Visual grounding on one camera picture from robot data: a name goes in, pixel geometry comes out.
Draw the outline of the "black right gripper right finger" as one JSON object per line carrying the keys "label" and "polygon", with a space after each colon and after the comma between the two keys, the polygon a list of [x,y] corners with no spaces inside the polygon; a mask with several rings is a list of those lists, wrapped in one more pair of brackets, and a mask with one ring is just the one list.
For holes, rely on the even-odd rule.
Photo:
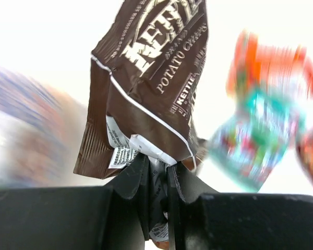
{"label": "black right gripper right finger", "polygon": [[167,169],[170,249],[313,249],[313,197],[218,193]]}

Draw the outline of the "blue checkered paper bag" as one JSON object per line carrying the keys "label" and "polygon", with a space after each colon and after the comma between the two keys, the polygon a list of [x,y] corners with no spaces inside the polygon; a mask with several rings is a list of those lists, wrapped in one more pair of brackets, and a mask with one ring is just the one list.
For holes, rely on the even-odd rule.
{"label": "blue checkered paper bag", "polygon": [[68,184],[86,114],[68,94],[0,67],[0,189]]}

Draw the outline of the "orange snack bag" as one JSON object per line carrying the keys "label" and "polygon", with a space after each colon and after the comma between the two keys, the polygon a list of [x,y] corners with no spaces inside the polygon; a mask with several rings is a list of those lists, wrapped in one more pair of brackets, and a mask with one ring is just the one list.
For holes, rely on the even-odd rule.
{"label": "orange snack bag", "polygon": [[244,98],[255,87],[291,100],[313,100],[313,63],[303,46],[296,49],[259,43],[246,30],[237,39],[226,92]]}

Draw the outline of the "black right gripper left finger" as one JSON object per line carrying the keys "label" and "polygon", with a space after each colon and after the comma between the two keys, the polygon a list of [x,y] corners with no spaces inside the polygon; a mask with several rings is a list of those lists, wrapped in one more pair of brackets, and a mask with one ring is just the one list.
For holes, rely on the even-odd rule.
{"label": "black right gripper left finger", "polygon": [[0,249],[144,249],[149,160],[104,186],[0,191]]}

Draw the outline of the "teal Fox's candy bag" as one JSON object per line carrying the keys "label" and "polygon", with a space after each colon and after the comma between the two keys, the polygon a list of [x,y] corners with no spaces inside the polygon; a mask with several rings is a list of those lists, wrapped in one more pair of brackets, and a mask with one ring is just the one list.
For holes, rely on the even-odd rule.
{"label": "teal Fox's candy bag", "polygon": [[292,102],[254,89],[209,142],[210,155],[232,181],[257,192],[305,129],[305,114]]}

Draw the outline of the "brown Kettle chips bag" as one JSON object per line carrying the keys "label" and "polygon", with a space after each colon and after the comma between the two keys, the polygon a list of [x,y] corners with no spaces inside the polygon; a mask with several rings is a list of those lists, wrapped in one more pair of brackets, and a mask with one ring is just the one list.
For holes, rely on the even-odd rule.
{"label": "brown Kettle chips bag", "polygon": [[192,119],[207,52],[205,1],[124,1],[91,53],[90,97],[74,173],[106,179],[142,153],[199,164]]}

